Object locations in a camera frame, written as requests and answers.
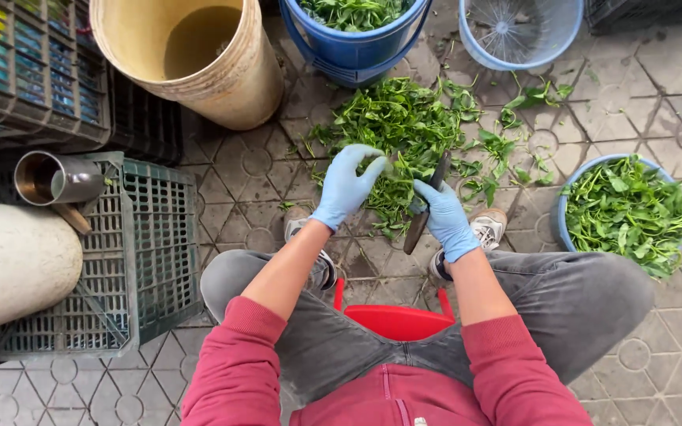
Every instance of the white sneaker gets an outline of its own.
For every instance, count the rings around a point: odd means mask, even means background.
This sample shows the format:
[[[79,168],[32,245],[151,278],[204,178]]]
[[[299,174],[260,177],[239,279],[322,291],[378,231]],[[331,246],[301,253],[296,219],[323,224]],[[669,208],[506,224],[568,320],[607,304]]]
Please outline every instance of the white sneaker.
[[[504,229],[507,227],[507,214],[498,208],[488,208],[481,211],[472,220],[470,220],[470,228],[473,230],[475,237],[480,241],[480,247],[485,252],[498,247],[498,242],[504,236]],[[453,281],[452,277],[446,273],[443,266],[444,252],[443,248],[436,252],[431,258],[431,265],[429,269],[435,276],[441,277],[444,280]]]
[[[289,208],[289,211],[283,216],[283,238],[287,243],[291,237],[295,236],[301,228],[304,228],[304,226],[307,225],[308,220],[309,212],[301,206]],[[336,284],[338,273],[336,272],[334,261],[330,260],[330,256],[328,256],[325,250],[320,250],[319,257],[326,261],[329,266],[326,269],[325,276],[323,276],[323,283],[320,285],[320,290],[325,291]]]

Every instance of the red stool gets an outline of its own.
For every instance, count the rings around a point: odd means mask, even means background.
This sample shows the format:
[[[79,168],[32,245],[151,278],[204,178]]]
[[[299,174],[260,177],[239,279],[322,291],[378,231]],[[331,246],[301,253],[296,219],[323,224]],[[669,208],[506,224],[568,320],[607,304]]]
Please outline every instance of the red stool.
[[[344,279],[336,281],[334,308],[341,311]],[[438,290],[438,300],[443,315],[404,306],[351,305],[344,315],[391,340],[400,342],[421,340],[455,324],[452,307],[444,289]]]

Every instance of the red sweatshirt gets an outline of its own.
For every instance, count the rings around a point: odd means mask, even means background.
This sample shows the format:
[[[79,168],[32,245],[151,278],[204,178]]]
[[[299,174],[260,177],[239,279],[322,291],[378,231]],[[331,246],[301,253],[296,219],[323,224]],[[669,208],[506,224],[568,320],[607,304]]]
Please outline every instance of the red sweatshirt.
[[[202,345],[181,426],[279,426],[278,355],[286,322],[244,297]],[[291,415],[292,426],[590,426],[519,315],[462,327],[474,390],[443,374],[383,364]]]

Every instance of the hand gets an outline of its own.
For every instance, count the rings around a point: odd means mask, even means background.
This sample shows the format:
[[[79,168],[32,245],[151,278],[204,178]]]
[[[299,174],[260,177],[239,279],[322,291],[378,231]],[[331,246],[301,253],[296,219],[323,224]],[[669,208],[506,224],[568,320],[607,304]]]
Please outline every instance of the hand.
[[[362,176],[357,176],[357,167],[365,157],[378,158],[367,166]],[[320,205],[310,218],[336,232],[346,215],[354,213],[365,201],[386,164],[388,159],[379,149],[362,144],[345,146],[328,167]]]
[[[446,182],[441,182],[438,191],[422,180],[414,180],[414,190],[428,201],[431,216],[428,218],[428,229],[441,242],[444,257],[454,263],[462,255],[480,247],[478,237],[468,223],[468,217],[454,189]]]

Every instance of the knife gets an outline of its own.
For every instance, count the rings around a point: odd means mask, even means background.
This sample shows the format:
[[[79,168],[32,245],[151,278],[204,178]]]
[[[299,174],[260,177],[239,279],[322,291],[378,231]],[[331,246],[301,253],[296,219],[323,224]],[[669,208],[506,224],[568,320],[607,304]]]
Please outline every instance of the knife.
[[[436,166],[436,170],[433,172],[431,179],[428,180],[428,185],[431,185],[431,187],[437,191],[451,165],[452,153],[446,149],[443,154],[441,154],[441,159],[438,161],[438,166]],[[408,255],[411,255],[412,251],[414,251],[414,247],[418,245],[420,236],[423,234],[425,224],[428,222],[430,216],[431,211],[426,208],[421,214],[415,215],[412,218],[412,223],[409,225],[409,232],[404,240],[404,252]]]

